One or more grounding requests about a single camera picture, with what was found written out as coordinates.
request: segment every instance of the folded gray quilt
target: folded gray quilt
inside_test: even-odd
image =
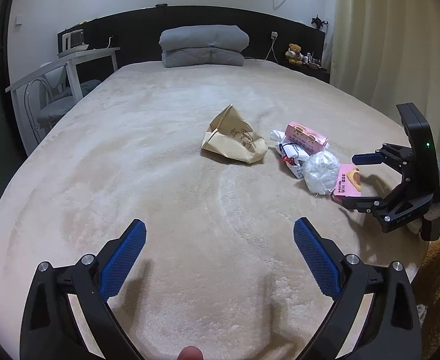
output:
[[[165,30],[158,42],[163,51],[185,48],[216,47],[241,52],[250,38],[237,26],[188,26]]]
[[[232,65],[243,66],[243,55],[236,51],[222,50],[215,47],[186,48],[164,51],[161,59],[166,68],[178,68],[192,65]]]

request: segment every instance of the teddy bear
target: teddy bear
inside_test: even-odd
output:
[[[303,55],[300,52],[301,50],[302,48],[299,45],[290,43],[288,45],[288,51],[285,53],[288,62],[295,65],[302,65]]]

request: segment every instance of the cookie picture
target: cookie picture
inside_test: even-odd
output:
[[[362,188],[360,185],[360,169],[354,168],[353,170],[347,172],[347,178],[355,189],[360,192]]]

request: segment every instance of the bed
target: bed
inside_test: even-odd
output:
[[[200,150],[209,122],[229,103],[269,143],[261,162]],[[343,252],[384,266],[400,260],[412,279],[426,243],[405,228],[383,234],[371,215],[310,194],[268,139],[290,121],[329,137],[343,163],[383,142],[408,145],[380,112],[271,62],[172,69],[144,62],[111,75],[52,129],[0,200],[3,347],[19,358],[23,308],[41,261],[64,266],[96,254],[134,218],[146,224],[146,245],[109,305],[149,359],[175,359],[188,345],[207,359],[295,358],[332,304],[294,244],[302,216]],[[387,166],[361,174],[365,195],[385,195],[399,182]]]

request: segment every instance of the black headboard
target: black headboard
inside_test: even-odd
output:
[[[237,25],[250,37],[244,56],[264,59],[270,49],[272,31],[278,33],[275,42],[277,59],[284,60],[289,43],[300,45],[303,53],[314,53],[321,58],[325,33],[292,20],[244,9],[208,7],[203,5],[176,5],[122,12],[79,24],[58,34],[58,50],[62,50],[62,35],[73,30],[84,30],[84,41],[89,49],[105,48],[110,36],[111,47],[117,52],[118,66],[137,62],[160,61],[158,45],[164,30],[181,26],[226,24]],[[80,81],[105,79],[112,72],[108,60],[91,61],[78,66]]]

